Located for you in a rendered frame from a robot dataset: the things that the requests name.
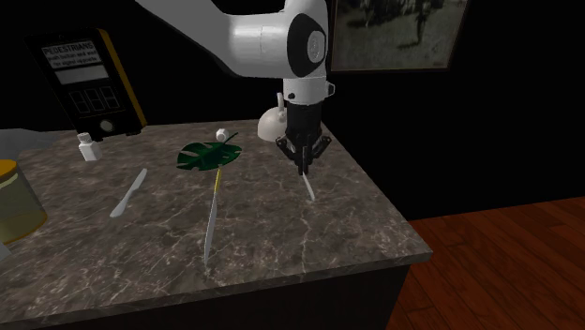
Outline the white plastic knife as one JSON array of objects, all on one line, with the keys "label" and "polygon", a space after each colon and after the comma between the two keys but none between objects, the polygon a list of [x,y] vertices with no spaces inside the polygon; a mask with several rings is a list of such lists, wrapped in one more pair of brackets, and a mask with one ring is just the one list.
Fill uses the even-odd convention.
[{"label": "white plastic knife", "polygon": [[147,175],[147,169],[143,168],[140,173],[137,175],[135,180],[133,181],[130,188],[127,190],[124,197],[121,201],[114,207],[114,209],[110,213],[111,218],[118,218],[120,217],[127,208],[128,201],[132,194],[141,186],[145,176]]}]

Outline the dark cabinet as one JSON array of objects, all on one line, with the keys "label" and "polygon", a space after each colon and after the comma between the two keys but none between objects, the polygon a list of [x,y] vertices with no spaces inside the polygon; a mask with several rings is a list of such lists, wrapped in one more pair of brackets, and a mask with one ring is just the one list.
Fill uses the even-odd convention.
[{"label": "dark cabinet", "polygon": [[403,265],[41,330],[385,330]]}]

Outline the yellow handled knife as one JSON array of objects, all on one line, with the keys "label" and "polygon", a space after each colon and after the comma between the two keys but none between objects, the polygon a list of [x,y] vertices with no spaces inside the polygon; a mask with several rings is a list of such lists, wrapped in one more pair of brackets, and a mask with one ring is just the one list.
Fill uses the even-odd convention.
[{"label": "yellow handled knife", "polygon": [[213,199],[211,202],[211,209],[210,209],[210,214],[209,214],[209,219],[208,219],[208,224],[207,224],[207,230],[206,230],[206,235],[205,235],[205,240],[204,240],[204,250],[203,250],[204,264],[208,263],[210,248],[211,248],[212,241],[213,241],[213,234],[214,234],[215,223],[216,223],[217,212],[218,212],[218,190],[219,190],[219,186],[220,186],[221,175],[222,175],[222,169],[218,168],[216,180],[215,180],[215,184],[214,184]]}]

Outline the framed wall picture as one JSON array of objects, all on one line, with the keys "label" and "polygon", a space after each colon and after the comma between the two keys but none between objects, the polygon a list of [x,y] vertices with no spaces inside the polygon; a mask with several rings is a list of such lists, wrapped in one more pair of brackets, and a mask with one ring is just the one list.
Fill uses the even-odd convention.
[{"label": "framed wall picture", "polygon": [[469,0],[335,0],[333,72],[447,69]]}]

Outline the black and yellow signal box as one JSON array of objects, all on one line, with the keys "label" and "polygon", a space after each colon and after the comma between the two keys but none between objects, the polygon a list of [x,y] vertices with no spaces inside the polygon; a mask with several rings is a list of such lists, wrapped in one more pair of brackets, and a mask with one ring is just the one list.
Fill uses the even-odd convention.
[{"label": "black and yellow signal box", "polygon": [[77,132],[101,142],[147,126],[107,31],[86,27],[24,42]]}]

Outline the thin white stick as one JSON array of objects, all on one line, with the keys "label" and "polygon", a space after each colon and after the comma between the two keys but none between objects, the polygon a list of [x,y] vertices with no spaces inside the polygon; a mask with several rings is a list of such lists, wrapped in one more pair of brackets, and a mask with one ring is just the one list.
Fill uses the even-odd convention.
[{"label": "thin white stick", "polygon": [[311,184],[308,181],[307,175],[304,172],[302,172],[302,178],[303,178],[304,183],[306,185],[307,193],[309,195],[309,198],[314,202],[315,201],[315,194],[314,194],[314,191],[312,189]]}]

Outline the yellow lidded glass jar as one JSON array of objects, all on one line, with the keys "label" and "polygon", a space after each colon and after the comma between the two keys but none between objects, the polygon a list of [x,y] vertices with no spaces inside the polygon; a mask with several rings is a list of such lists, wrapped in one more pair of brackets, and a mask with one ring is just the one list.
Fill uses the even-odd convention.
[{"label": "yellow lidded glass jar", "polygon": [[0,242],[4,245],[38,230],[48,215],[18,163],[0,159]]}]

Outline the small white bottle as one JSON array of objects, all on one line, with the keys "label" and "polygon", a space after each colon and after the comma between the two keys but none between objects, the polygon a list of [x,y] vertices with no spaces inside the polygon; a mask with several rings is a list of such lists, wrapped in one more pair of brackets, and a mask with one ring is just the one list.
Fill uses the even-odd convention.
[{"label": "small white bottle", "polygon": [[79,150],[85,161],[97,161],[102,158],[99,145],[91,138],[89,133],[80,133],[77,137],[80,142]]}]

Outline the white teapot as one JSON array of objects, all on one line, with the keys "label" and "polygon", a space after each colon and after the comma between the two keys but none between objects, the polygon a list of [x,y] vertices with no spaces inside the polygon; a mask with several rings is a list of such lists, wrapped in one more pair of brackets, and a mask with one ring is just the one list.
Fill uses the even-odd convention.
[{"label": "white teapot", "polygon": [[285,135],[287,128],[287,108],[282,93],[277,93],[277,106],[265,111],[259,119],[257,135],[260,139],[274,143]]}]

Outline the green leaf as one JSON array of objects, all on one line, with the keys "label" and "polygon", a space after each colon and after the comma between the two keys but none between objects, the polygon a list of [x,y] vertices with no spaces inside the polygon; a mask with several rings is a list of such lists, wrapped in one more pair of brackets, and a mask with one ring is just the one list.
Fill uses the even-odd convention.
[{"label": "green leaf", "polygon": [[229,141],[237,135],[235,132],[225,142],[193,142],[184,146],[179,152],[176,167],[181,170],[211,171],[235,161],[243,149]]}]

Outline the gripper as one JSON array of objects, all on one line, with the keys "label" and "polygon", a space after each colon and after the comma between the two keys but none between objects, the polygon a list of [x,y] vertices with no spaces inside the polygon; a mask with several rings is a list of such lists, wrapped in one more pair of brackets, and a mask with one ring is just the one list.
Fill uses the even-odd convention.
[{"label": "gripper", "polygon": [[[301,151],[304,146],[305,174],[308,174],[309,166],[313,160],[319,158],[331,143],[330,137],[321,136],[323,132],[321,128],[322,106],[321,102],[313,105],[298,105],[290,102],[287,107],[287,127],[285,130],[288,139],[286,137],[276,138],[277,147],[293,162],[299,174],[304,173],[303,152]],[[295,150],[291,149],[288,140]]]}]

